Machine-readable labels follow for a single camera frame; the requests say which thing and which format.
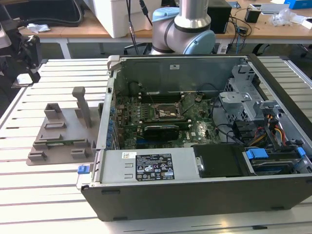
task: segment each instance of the white label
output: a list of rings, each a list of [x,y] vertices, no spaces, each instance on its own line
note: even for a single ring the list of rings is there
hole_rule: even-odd
[[[136,152],[122,152],[121,158],[136,158],[137,153]]]
[[[170,65],[170,70],[179,70],[180,65]]]

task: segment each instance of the floor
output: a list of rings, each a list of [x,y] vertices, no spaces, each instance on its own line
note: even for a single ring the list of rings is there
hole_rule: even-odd
[[[110,55],[123,55],[123,48],[131,45],[129,43],[106,43],[104,44],[105,54],[102,55],[97,43],[72,43],[69,45],[72,58],[74,59],[91,59],[91,58],[107,58]],[[242,49],[242,54],[249,54],[253,51],[255,44],[246,44]],[[262,46],[259,52],[262,53],[266,45]],[[236,48],[233,47],[229,53],[235,54]],[[308,77],[312,78],[312,54],[301,58],[303,49],[298,45],[274,44],[265,49],[263,56],[287,56],[296,64]],[[129,50],[129,55],[134,55],[135,51]],[[62,59],[62,52],[58,44],[45,43],[42,44],[42,54],[44,59]],[[10,89],[7,82],[0,80],[0,117],[13,100],[18,92],[17,89]]]

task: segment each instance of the warning label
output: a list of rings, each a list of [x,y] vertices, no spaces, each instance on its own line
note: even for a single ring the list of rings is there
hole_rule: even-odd
[[[171,154],[137,155],[136,180],[175,179]]]

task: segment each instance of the gray 3d printed holder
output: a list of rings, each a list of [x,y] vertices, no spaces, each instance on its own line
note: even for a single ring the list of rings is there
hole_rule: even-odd
[[[40,128],[27,165],[93,162],[101,117],[101,106],[89,108],[84,87],[75,87],[77,109],[61,110],[57,103],[47,104],[46,118]]]

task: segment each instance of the sticker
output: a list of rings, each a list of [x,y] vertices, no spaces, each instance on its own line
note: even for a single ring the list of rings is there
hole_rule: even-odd
[[[170,70],[179,70],[180,65],[170,65]]]
[[[136,152],[122,152],[121,158],[136,158]]]
[[[175,179],[171,154],[136,155],[136,180]]]

